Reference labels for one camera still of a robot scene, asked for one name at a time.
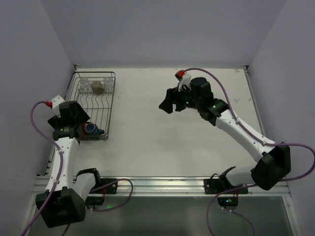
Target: blue mug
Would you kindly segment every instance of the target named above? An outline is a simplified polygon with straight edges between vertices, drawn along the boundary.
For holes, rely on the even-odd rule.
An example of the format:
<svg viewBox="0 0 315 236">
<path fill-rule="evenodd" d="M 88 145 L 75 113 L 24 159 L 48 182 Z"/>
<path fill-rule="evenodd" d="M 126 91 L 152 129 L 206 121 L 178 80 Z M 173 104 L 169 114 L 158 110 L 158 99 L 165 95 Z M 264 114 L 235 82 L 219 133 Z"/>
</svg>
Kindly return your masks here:
<svg viewBox="0 0 315 236">
<path fill-rule="evenodd" d="M 89 136 L 97 136 L 105 133 L 104 130 L 99 129 L 98 126 L 94 123 L 87 123 L 84 127 L 84 130 Z"/>
</svg>

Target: black mount bracket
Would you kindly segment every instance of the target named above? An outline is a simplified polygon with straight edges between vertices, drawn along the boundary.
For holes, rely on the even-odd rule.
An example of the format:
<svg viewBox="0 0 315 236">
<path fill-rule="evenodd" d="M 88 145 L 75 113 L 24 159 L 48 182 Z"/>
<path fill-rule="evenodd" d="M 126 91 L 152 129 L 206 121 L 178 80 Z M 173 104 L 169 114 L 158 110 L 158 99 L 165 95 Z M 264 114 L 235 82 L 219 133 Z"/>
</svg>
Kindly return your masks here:
<svg viewBox="0 0 315 236">
<path fill-rule="evenodd" d="M 223 188 L 221 185 L 220 179 L 209 179 L 206 178 L 203 180 L 203 187 L 205 189 L 205 194 L 218 194 L 226 190 L 230 190 L 236 188 L 235 186 L 231 186 L 230 188 Z M 229 194 L 237 194 L 237 191 L 231 192 Z M 248 194 L 248 189 L 239 190 L 238 194 Z"/>
<path fill-rule="evenodd" d="M 116 178 L 101 178 L 100 184 L 97 187 L 101 187 L 108 183 L 116 181 Z M 97 190 L 93 194 L 102 194 L 102 196 L 88 196 L 85 200 L 85 205 L 87 206 L 101 206 L 105 201 L 105 194 L 116 194 L 118 183 L 112 184 L 104 189 Z"/>
</svg>

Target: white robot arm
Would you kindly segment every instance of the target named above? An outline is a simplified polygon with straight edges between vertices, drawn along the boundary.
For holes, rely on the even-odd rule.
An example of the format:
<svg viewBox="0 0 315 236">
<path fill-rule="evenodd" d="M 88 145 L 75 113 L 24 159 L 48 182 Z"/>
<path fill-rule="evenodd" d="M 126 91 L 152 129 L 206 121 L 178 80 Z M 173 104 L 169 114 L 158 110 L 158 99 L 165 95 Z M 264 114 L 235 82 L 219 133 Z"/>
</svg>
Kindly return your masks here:
<svg viewBox="0 0 315 236">
<path fill-rule="evenodd" d="M 159 108 L 169 114 L 173 112 L 173 104 L 176 105 L 175 111 L 178 112 L 185 108 L 197 109 L 204 120 L 229 134 L 257 162 L 255 165 L 231 167 L 224 171 L 219 180 L 213 180 L 215 183 L 211 184 L 217 188 L 218 192 L 251 183 L 257 184 L 264 190 L 269 190 L 291 171 L 289 146 L 264 145 L 275 142 L 258 133 L 237 115 L 237 120 L 235 120 L 228 104 L 214 98 L 211 86 L 205 78 L 194 78 L 188 82 L 190 77 L 184 71 L 179 71 L 175 76 L 180 82 L 176 88 L 167 90 L 166 98 Z M 262 139 L 262 144 L 240 127 L 238 122 L 241 122 L 256 137 Z"/>
<path fill-rule="evenodd" d="M 59 95 L 52 99 L 50 106 L 56 115 L 48 123 L 55 130 L 53 138 L 60 150 L 55 149 L 51 177 L 45 193 L 38 194 L 35 201 L 39 209 L 53 191 L 41 212 L 49 228 L 83 221 L 86 213 L 85 200 L 93 187 L 100 186 L 100 176 L 95 168 L 79 171 L 73 183 L 74 158 L 83 135 L 82 125 L 90 117 L 77 102 L 65 102 Z M 63 153 L 63 162 L 61 175 L 57 180 L 61 166 L 60 152 Z"/>
</svg>

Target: cable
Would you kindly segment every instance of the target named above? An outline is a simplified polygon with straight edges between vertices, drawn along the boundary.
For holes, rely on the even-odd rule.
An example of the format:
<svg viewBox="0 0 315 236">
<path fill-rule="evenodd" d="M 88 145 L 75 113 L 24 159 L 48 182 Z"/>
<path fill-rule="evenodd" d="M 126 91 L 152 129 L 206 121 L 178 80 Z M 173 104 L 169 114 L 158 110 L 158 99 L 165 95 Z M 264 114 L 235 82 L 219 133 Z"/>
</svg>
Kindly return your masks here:
<svg viewBox="0 0 315 236">
<path fill-rule="evenodd" d="M 117 179 L 117 180 L 115 180 L 115 181 L 113 181 L 113 182 L 111 182 L 111 183 L 108 183 L 108 184 L 106 184 L 106 185 L 103 185 L 103 186 L 101 186 L 101 187 L 99 187 L 99 188 L 92 189 L 90 193 L 93 193 L 93 192 L 95 192 L 95 191 L 97 191 L 97 190 L 100 190 L 100 189 L 106 188 L 106 187 L 108 187 L 108 186 L 111 186 L 111 185 L 113 185 L 113 184 L 115 184 L 115 183 L 117 183 L 117 182 L 119 182 L 119 181 L 122 181 L 122 180 L 128 181 L 128 182 L 130 183 L 130 185 L 131 185 L 131 191 L 130 191 L 130 193 L 129 193 L 127 199 L 126 199 L 124 202 L 120 203 L 120 204 L 117 205 L 117 206 L 114 206 L 114 207 L 112 207 L 112 208 L 109 208 L 109 209 L 92 209 L 92 208 L 88 208 L 88 209 L 89 209 L 89 210 L 92 210 L 92 211 L 97 211 L 97 212 L 105 212 L 105 211 L 110 211 L 110 210 L 119 208 L 119 207 L 121 207 L 122 205 L 126 204 L 126 203 L 130 200 L 131 195 L 132 195 L 132 193 L 133 193 L 133 184 L 132 184 L 132 182 L 130 181 L 130 179 L 127 179 L 127 178 L 120 178 L 120 179 Z"/>
<path fill-rule="evenodd" d="M 257 186 L 257 184 L 252 184 L 252 185 L 247 185 L 247 186 L 241 186 L 241 187 L 237 187 L 237 188 L 233 188 L 233 189 L 229 189 L 229 190 L 226 190 L 226 191 L 223 191 L 223 192 L 220 192 L 218 193 L 217 195 L 215 195 L 211 201 L 209 202 L 208 204 L 208 207 L 207 207 L 207 212 L 206 212 L 206 219 L 207 219 L 207 226 L 208 226 L 208 229 L 210 231 L 210 233 L 215 236 L 215 233 L 213 232 L 212 228 L 211 228 L 211 225 L 210 225 L 210 221 L 209 221 L 209 211 L 210 211 L 210 207 L 212 205 L 212 203 L 215 201 L 215 199 L 217 199 L 218 196 L 222 195 L 222 194 L 227 194 L 227 193 L 231 193 L 231 192 L 235 192 L 236 190 L 241 190 L 241 189 L 246 189 L 246 188 L 251 188 L 251 187 L 255 187 Z M 233 211 L 231 210 L 232 213 L 236 214 L 236 215 L 239 215 L 241 216 L 242 218 L 244 218 L 252 227 L 252 232 L 253 232 L 253 235 L 256 236 L 256 230 L 253 226 L 253 223 L 244 215 L 242 215 L 241 213 L 239 212 L 236 212 L 236 211 Z"/>
<path fill-rule="evenodd" d="M 223 93 L 224 93 L 224 96 L 226 98 L 226 102 L 228 104 L 228 107 L 229 107 L 229 110 L 233 116 L 233 118 L 235 120 L 238 120 L 233 109 L 232 109 L 232 106 L 231 106 L 231 102 L 228 98 L 228 95 L 227 95 L 227 92 L 223 86 L 223 84 L 218 80 L 218 78 L 216 76 L 214 76 L 212 73 L 210 73 L 209 71 L 207 70 L 204 70 L 204 69 L 201 69 L 201 68 L 189 68 L 189 69 L 186 69 L 184 70 L 184 72 L 187 72 L 187 71 L 190 71 L 190 70 L 199 70 L 199 71 L 202 71 L 202 72 L 205 72 L 206 74 L 210 75 L 218 84 L 219 86 L 221 87 Z M 263 143 L 263 141 L 261 139 L 259 139 L 258 137 L 256 137 L 252 132 L 250 132 L 240 121 L 237 121 L 237 124 L 241 126 L 241 128 L 246 132 L 248 133 L 253 139 L 255 139 L 256 141 L 260 142 L 260 143 Z M 299 144 L 299 143 L 275 143 L 275 144 L 271 144 L 271 143 L 265 143 L 264 145 L 267 145 L 267 146 L 272 146 L 272 147 L 276 147 L 276 146 L 295 146 L 295 147 L 303 147 L 303 148 L 307 148 L 308 150 L 310 150 L 313 155 L 314 155 L 314 160 L 313 160 L 313 164 L 311 166 L 311 168 L 306 171 L 304 174 L 301 174 L 299 176 L 296 176 L 296 177 L 292 177 L 292 178 L 286 178 L 286 179 L 282 179 L 281 181 L 292 181 L 292 180 L 297 180 L 297 179 L 301 179 L 301 178 L 304 178 L 306 176 L 308 176 L 314 169 L 315 169 L 315 150 L 308 146 L 308 145 L 305 145 L 305 144 Z M 243 187 L 238 187 L 238 188 L 234 188 L 234 189 L 231 189 L 231 190 L 227 190 L 227 191 L 224 191 L 224 192 L 221 192 L 221 193 L 218 193 L 215 197 L 212 198 L 212 200 L 209 202 L 208 204 L 208 207 L 207 207 L 207 225 L 208 225 L 208 229 L 210 231 L 210 233 L 214 236 L 214 232 L 212 231 L 211 229 L 211 226 L 210 226 L 210 223 L 209 223 L 209 210 L 210 210 L 210 206 L 211 204 L 214 202 L 214 200 L 221 194 L 225 194 L 225 193 L 229 193 L 229 192 L 233 192 L 235 190 L 240 190 L 240 189 L 245 189 L 245 188 L 250 188 L 250 187 L 254 187 L 256 186 L 256 184 L 253 184 L 253 185 L 249 185 L 249 186 L 243 186 Z M 234 214 L 237 214 L 239 216 L 241 216 L 242 218 L 244 218 L 245 220 L 247 220 L 249 222 L 249 224 L 251 225 L 252 229 L 253 229 L 253 235 L 256 235 L 256 231 L 253 227 L 253 224 L 252 222 L 244 215 L 238 213 L 238 212 L 235 212 L 235 211 L 232 211 Z"/>
<path fill-rule="evenodd" d="M 61 234 L 61 236 L 65 236 L 65 234 L 67 233 L 69 227 L 71 224 L 68 224 L 67 227 L 64 229 L 63 233 Z"/>
<path fill-rule="evenodd" d="M 46 140 L 48 140 L 50 143 L 52 143 L 54 146 L 56 146 L 56 148 L 57 148 L 58 150 L 60 150 L 60 149 L 61 149 L 60 146 L 59 146 L 53 139 L 49 138 L 46 134 L 44 134 L 42 131 L 40 131 L 39 128 L 36 126 L 34 120 L 33 120 L 33 113 L 34 113 L 34 110 L 35 110 L 35 108 L 36 108 L 39 104 L 41 104 L 41 103 L 46 104 L 46 102 L 44 102 L 44 101 L 36 102 L 35 105 L 34 105 L 34 106 L 32 107 L 32 109 L 31 109 L 31 113 L 30 113 L 31 124 L 32 124 L 32 126 L 34 127 L 34 129 L 35 129 L 41 136 L 43 136 Z M 59 170 L 58 170 L 58 173 L 57 173 L 57 176 L 56 176 L 57 182 L 58 182 L 58 180 L 59 180 L 59 177 L 60 177 L 60 175 L 61 175 L 61 171 L 62 171 L 62 169 L 63 169 L 63 154 L 62 154 L 62 152 L 59 152 L 59 155 L 60 155 L 60 166 L 59 166 Z M 53 192 L 54 192 L 54 190 L 55 190 L 55 188 L 56 188 L 56 186 L 57 186 L 57 182 L 55 182 L 55 183 L 53 184 L 53 187 L 51 188 L 51 190 L 50 190 L 50 192 L 49 192 L 49 194 L 48 194 L 46 200 L 44 201 L 43 205 L 39 208 L 39 210 L 37 211 L 37 213 L 35 214 L 35 216 L 33 217 L 33 219 L 26 225 L 25 229 L 24 229 L 24 230 L 22 231 L 22 233 L 21 233 L 21 236 L 24 236 L 24 235 L 27 233 L 27 231 L 29 230 L 29 228 L 32 226 L 32 224 L 33 224 L 33 223 L 35 222 L 35 220 L 38 218 L 38 216 L 40 215 L 40 213 L 43 211 L 44 207 L 47 205 L 47 203 L 48 203 L 48 201 L 49 201 L 51 195 L 53 194 Z"/>
</svg>

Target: wire dish rack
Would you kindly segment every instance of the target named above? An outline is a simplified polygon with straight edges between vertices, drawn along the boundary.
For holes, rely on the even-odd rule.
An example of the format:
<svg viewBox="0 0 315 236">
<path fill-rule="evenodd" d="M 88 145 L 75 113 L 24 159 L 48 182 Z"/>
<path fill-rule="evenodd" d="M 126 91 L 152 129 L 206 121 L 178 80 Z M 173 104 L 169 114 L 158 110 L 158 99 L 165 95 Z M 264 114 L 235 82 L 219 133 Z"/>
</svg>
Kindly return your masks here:
<svg viewBox="0 0 315 236">
<path fill-rule="evenodd" d="M 93 72 L 74 72 L 72 90 L 69 100 L 77 101 L 83 110 L 90 116 L 88 123 L 93 123 L 104 133 L 94 133 L 88 135 L 84 129 L 81 140 L 107 140 L 109 136 L 110 118 L 112 115 L 114 92 L 116 85 L 116 75 L 114 72 L 93 71 Z M 104 80 L 111 80 L 111 83 L 104 84 Z M 95 94 L 91 88 L 94 81 L 99 81 L 103 87 L 102 92 Z"/>
</svg>

